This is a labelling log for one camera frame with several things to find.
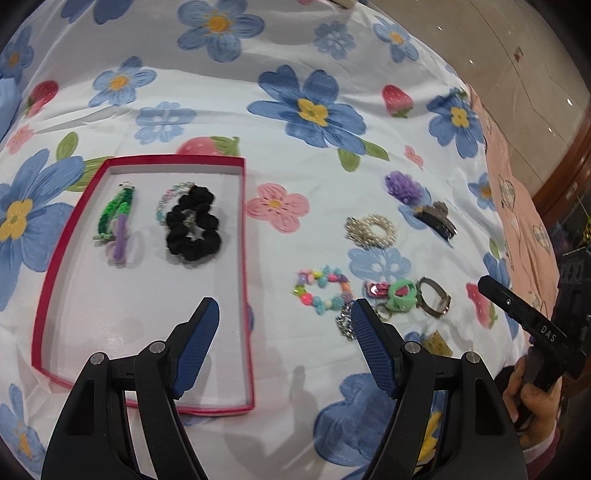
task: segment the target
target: metal screw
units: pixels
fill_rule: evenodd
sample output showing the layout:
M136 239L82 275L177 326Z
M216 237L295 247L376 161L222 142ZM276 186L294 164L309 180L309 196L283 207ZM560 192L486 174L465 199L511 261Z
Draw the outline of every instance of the metal screw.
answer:
M404 344L404 349L408 353L419 353L421 351L421 346L417 342L406 342Z
M150 352L160 353L160 352L164 351L165 348L166 348L166 343L161 342L159 340L158 342L154 342L154 343L152 343L152 345L150 345Z
M468 352L466 354L466 359L473 364L477 364L480 361L480 355L476 352Z
M90 357L90 363L93 365L98 365L99 363L101 363L103 360L105 359L104 354L98 352L98 353L93 353L93 355Z

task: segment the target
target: green hair tie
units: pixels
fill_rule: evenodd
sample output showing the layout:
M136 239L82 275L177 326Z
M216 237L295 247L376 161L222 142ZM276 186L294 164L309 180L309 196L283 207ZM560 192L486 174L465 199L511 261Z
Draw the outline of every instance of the green hair tie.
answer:
M404 295L396 295L401 288L407 287ZM386 308L392 312L408 312L417 304L417 286L407 278L401 278L390 285Z
M119 215L129 215L131 210L131 203L134 199L134 186L128 181L119 184L122 190L115 195L99 218L97 227L97 234L92 237L93 240L101 240L109 242L115 239L115 234L112 230L112 221L119 217Z

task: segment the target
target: tile floor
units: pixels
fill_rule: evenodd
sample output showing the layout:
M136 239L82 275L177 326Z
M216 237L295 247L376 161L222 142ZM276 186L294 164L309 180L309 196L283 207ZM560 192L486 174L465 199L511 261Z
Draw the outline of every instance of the tile floor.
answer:
M562 43L525 0L371 0L470 83L533 195L579 129L589 90ZM521 53L516 59L515 53Z

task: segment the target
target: metal bracelet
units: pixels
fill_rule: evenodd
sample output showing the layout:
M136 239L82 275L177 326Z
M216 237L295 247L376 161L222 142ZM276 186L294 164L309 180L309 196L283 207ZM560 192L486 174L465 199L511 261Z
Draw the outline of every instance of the metal bracelet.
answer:
M441 300L439 301L436 308L432 308L425 303L425 300L423 299L423 292L421 291L421 285L423 283L426 283L427 285L429 285L433 290L435 290L435 293L437 293L437 295L439 295ZM428 315L435 317L435 318L439 318L441 315L445 315L449 311L449 306L450 306L450 303L452 302L452 298L446 293L446 291L443 289L443 287L439 283L437 283L435 280L432 280L427 277L421 278L417 282L417 293L418 293L417 294L417 299L418 299L417 307L422 308L425 311L425 313L427 313Z
M345 304L343 310L340 312L340 315L335 318L336 326L339 329L340 334L344 336L349 342L355 340L355 333L353 331L353 327L351 326L352 306L352 302Z

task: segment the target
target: silver chain bracelet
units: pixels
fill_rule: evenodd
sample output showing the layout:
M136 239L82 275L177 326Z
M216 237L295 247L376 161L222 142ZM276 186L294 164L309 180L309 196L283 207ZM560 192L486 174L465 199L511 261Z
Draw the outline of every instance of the silver chain bracelet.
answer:
M336 326L339 329L339 332L342 336L344 336L349 342L355 340L355 333L353 331L353 327L351 326L351 307L353 303L347 303L343 310L340 312L340 315L335 318Z

